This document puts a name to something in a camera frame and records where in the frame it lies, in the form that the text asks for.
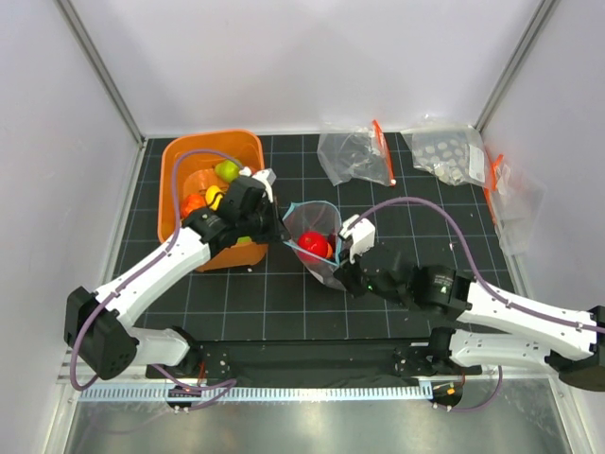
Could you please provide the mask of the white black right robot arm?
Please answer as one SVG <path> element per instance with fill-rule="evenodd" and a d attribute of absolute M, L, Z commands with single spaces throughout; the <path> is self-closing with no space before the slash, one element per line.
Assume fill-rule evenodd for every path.
<path fill-rule="evenodd" d="M 445 266 L 414 265 L 393 251 L 341 253 L 334 276 L 353 296 L 372 293 L 438 320 L 497 330 L 492 340 L 458 333 L 430 346 L 425 361 L 435 374 L 487 363 L 549 367 L 570 387 L 604 389 L 603 306 L 549 306 Z"/>

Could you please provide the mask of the clear blue-zip bag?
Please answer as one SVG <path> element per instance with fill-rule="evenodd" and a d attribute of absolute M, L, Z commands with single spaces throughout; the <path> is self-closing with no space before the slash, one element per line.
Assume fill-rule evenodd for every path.
<path fill-rule="evenodd" d="M 326 287 L 344 290 L 344 287 L 334 278 L 341 250 L 338 232 L 342 219 L 337 208 L 328 201 L 291 203 L 284 214 L 283 223 L 290 235 L 290 239 L 285 244 L 296 254 L 304 267 Z M 315 256 L 297 245 L 299 237 L 307 231 L 318 232 L 327 238 L 332 246 L 330 258 Z"/>

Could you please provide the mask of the orange plastic basket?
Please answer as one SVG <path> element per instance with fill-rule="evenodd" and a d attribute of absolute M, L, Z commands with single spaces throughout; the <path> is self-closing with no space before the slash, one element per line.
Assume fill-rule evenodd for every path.
<path fill-rule="evenodd" d="M 195 149 L 220 151 L 256 172 L 265 167 L 263 146 L 259 137 L 245 130 L 213 131 L 186 135 L 172 140 L 164 147 L 160 174 L 157 236 L 165 242 L 175 230 L 175 213 L 172 199 L 172 171 L 177 160 L 186 152 Z M 196 154 L 184 159 L 177 172 L 178 203 L 193 194 L 204 195 L 206 189 L 217 185 L 222 189 L 227 184 L 216 175 L 214 167 L 224 159 L 215 155 Z M 258 264 L 267 253 L 266 245 L 250 241 L 240 242 L 221 252 L 199 272 L 223 270 L 236 267 L 250 267 Z"/>

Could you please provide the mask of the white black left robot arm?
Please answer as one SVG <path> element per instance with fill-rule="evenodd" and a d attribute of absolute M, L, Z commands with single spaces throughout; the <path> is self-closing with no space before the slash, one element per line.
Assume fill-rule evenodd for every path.
<path fill-rule="evenodd" d="M 197 373 L 200 344 L 183 329 L 140 329 L 135 323 L 190 271 L 204 266 L 242 237 L 256 244 L 287 240 L 272 192 L 275 175 L 265 169 L 239 176 L 216 208 L 192 212 L 174 234 L 130 270 L 95 291 L 75 289 L 67 299 L 64 339 L 72 359 L 83 359 L 95 376 L 109 380 L 131 365 L 161 365 L 179 378 Z"/>

